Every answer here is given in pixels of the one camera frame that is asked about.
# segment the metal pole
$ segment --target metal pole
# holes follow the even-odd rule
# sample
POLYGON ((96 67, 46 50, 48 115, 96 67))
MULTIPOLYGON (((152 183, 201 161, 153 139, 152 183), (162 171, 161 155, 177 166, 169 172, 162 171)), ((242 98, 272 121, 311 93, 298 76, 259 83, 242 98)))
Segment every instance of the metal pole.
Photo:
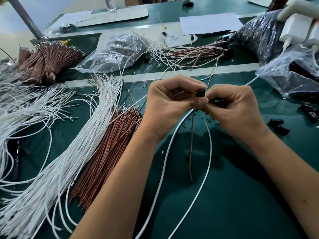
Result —
POLYGON ((33 33, 33 35, 37 39, 40 39, 42 37, 42 33, 41 33, 40 29, 38 29, 38 27, 35 25, 35 23, 30 18, 29 14, 26 12, 26 10, 23 8, 21 3, 18 0, 8 0, 8 2, 10 2, 11 6, 19 14, 19 16, 24 21, 24 23, 28 26, 28 28, 33 33))

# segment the person's left hand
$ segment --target person's left hand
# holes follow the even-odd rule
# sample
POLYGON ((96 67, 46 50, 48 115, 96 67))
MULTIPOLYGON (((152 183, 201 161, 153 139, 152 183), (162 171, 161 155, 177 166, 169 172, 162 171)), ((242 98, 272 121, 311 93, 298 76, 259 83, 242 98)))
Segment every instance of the person's left hand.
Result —
POLYGON ((162 140, 187 111, 208 103, 208 98, 196 96, 198 89, 206 89, 206 84, 183 75, 153 82, 141 126, 162 140))

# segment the clear plastic bottle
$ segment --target clear plastic bottle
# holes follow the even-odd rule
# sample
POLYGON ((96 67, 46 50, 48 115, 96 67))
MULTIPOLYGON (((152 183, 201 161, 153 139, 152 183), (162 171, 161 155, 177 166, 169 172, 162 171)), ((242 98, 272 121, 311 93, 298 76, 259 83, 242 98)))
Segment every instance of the clear plastic bottle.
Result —
POLYGON ((110 12, 114 12, 116 10, 114 0, 105 0, 106 9, 110 12))

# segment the red wire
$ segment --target red wire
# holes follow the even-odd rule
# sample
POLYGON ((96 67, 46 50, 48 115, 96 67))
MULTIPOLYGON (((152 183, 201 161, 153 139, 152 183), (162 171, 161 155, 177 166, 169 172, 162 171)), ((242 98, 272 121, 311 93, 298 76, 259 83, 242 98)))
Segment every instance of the red wire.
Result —
POLYGON ((193 136, 194 136, 194 112, 192 116, 192 142, 190 144, 190 156, 189 156, 189 174, 190 174, 190 180, 193 181, 192 178, 192 172, 190 171, 191 163, 192 163, 192 153, 193 153, 193 136))

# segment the hand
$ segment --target hand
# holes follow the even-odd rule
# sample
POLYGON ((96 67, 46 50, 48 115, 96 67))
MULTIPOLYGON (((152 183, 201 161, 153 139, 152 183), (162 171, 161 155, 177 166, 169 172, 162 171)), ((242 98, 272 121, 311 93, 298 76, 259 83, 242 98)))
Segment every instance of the hand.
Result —
POLYGON ((246 145, 262 137, 269 129, 260 115, 256 97, 250 86, 213 85, 205 94, 210 103, 202 111, 216 119, 226 132, 246 145), (213 104, 224 98, 224 108, 213 104))
POLYGON ((187 111, 208 103, 207 98, 195 96, 198 89, 206 89, 205 83, 183 75, 153 82, 141 126, 162 140, 187 111))

